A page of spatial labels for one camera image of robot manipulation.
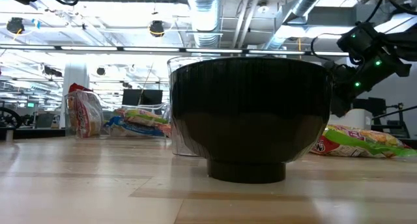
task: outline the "computer monitor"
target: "computer monitor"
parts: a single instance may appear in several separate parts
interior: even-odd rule
[[[370,111],[374,117],[386,113],[386,103],[383,98],[355,99],[352,106],[353,108]]]
[[[155,105],[162,104],[162,90],[142,90],[125,89],[123,90],[122,105]]]

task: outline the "black stand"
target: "black stand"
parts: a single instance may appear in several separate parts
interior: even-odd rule
[[[207,160],[207,174],[227,182],[266,184],[285,179],[285,164],[224,163]]]

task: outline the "bowl rim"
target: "bowl rim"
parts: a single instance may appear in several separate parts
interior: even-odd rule
[[[206,61],[199,61],[199,62],[195,62],[195,63],[191,63],[191,64],[186,64],[180,68],[177,68],[176,70],[172,71],[171,74],[175,73],[178,70],[182,70],[183,68],[187,68],[191,65],[195,65],[195,64],[201,64],[201,63],[206,63],[206,62],[216,62],[216,61],[223,61],[223,60],[230,60],[230,59],[269,59],[269,60],[286,60],[286,61],[292,61],[292,62],[297,62],[297,63],[306,63],[310,66],[315,66],[316,68],[320,68],[324,71],[326,71],[326,68],[322,65],[319,64],[315,64],[309,61],[302,61],[302,60],[298,60],[298,59],[293,59],[293,58],[282,58],[282,57],[222,57],[222,58],[215,58],[215,59],[210,59],[210,60],[206,60]]]

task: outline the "desk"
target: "desk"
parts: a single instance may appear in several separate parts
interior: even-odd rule
[[[0,144],[0,222],[417,223],[417,160],[308,154],[275,184],[207,177],[170,142],[15,140]]]

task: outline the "snack bag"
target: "snack bag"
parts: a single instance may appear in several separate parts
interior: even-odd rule
[[[109,130],[111,136],[164,136],[164,132],[155,126],[145,126],[133,122],[127,122],[119,116],[112,117],[109,122],[104,125],[104,127]]]
[[[135,122],[138,124],[142,124],[145,126],[157,126],[160,124],[168,124],[166,119],[161,118],[150,111],[146,111],[143,109],[118,109],[116,112],[122,116],[125,121],[128,122]]]
[[[78,137],[100,135],[103,111],[100,101],[91,90],[72,84],[68,93],[68,112],[71,128]]]
[[[416,150],[388,133],[330,124],[310,152],[326,156],[370,158],[417,155]]]

